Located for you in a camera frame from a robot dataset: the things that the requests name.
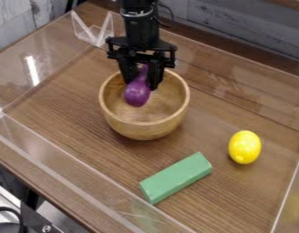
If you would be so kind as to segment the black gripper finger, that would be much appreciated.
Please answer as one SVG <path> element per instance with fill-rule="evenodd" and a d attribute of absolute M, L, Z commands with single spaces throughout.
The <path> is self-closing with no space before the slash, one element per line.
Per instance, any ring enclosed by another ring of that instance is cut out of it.
<path fill-rule="evenodd" d="M 137 64 L 127 58 L 120 58 L 117 64 L 124 82 L 128 84 L 139 74 Z"/>
<path fill-rule="evenodd" d="M 147 79 L 148 79 L 149 89 L 155 91 L 163 79 L 163 66 L 160 62 L 155 59 L 152 59 L 148 64 Z"/>

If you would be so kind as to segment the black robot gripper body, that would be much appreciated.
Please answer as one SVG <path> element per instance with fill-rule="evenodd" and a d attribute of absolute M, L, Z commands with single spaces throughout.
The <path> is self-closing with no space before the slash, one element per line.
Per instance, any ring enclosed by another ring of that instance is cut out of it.
<path fill-rule="evenodd" d="M 148 63 L 152 60 L 160 67 L 175 67 L 176 45 L 160 39 L 157 11 L 155 8 L 121 8 L 124 36 L 105 39 L 107 55 L 116 59 L 121 66 L 132 63 Z"/>

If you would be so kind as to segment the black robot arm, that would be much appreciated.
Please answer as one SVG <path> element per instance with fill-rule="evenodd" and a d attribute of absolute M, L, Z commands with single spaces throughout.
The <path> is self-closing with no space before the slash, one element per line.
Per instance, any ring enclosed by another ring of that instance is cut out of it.
<path fill-rule="evenodd" d="M 129 84 L 139 73 L 137 64 L 148 65 L 145 84 L 156 90 L 163 81 L 164 69 L 175 67 L 176 45 L 159 36 L 159 0 L 120 0 L 124 36 L 109 36 L 107 55 L 115 59 L 124 82 Z"/>

